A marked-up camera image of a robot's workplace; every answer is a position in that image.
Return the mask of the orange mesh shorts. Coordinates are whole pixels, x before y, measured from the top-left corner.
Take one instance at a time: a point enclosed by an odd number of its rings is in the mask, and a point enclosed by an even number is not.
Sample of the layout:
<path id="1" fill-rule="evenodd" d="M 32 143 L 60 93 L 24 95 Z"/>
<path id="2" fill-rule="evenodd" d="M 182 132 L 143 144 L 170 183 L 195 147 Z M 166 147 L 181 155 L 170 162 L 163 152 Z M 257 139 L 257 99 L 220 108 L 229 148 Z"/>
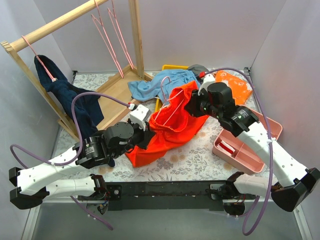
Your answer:
<path id="1" fill-rule="evenodd" d="M 174 88 L 170 94 L 169 105 L 151 115 L 149 126 L 155 136 L 150 140 L 147 149 L 136 146 L 132 152 L 126 154 L 133 167 L 143 167 L 156 161 L 167 151 L 188 143 L 201 130 L 208 116 L 193 117 L 185 110 L 193 90 L 198 90 L 195 81 Z"/>

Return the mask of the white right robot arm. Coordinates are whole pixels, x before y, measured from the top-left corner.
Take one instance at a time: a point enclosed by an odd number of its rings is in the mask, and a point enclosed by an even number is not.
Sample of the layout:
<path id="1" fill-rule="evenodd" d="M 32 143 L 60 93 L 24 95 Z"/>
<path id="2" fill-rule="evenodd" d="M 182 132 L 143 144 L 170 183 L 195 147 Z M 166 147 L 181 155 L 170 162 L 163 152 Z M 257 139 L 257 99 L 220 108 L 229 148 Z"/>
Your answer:
<path id="1" fill-rule="evenodd" d="M 286 212 L 292 212 L 316 187 L 320 171 L 307 168 L 292 157 L 265 129 L 258 116 L 248 107 L 237 105 L 232 90 L 223 82 L 193 90 L 185 110 L 193 117 L 210 116 L 235 138 L 246 144 L 268 167 L 271 178 L 253 177 L 238 171 L 214 191 L 237 199 L 243 194 L 271 199 Z"/>

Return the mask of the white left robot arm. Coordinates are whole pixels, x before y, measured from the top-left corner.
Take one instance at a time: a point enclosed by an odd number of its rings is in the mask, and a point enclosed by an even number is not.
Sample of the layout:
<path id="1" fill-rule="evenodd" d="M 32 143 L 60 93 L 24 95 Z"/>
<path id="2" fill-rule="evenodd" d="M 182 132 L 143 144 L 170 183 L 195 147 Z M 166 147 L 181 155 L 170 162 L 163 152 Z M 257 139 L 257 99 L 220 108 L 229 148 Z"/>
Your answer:
<path id="1" fill-rule="evenodd" d="M 71 174 L 109 165 L 125 153 L 131 153 L 138 146 L 147 149 L 155 132 L 147 125 L 141 129 L 137 123 L 118 122 L 105 130 L 97 131 L 86 138 L 83 144 L 75 144 L 66 152 L 51 159 L 51 164 L 21 169 L 13 167 L 8 171 L 9 181 L 14 189 L 9 193 L 10 202 L 20 210 L 39 206 L 44 201 L 69 196 L 84 196 L 101 200 L 108 193 L 101 175 L 68 179 Z"/>

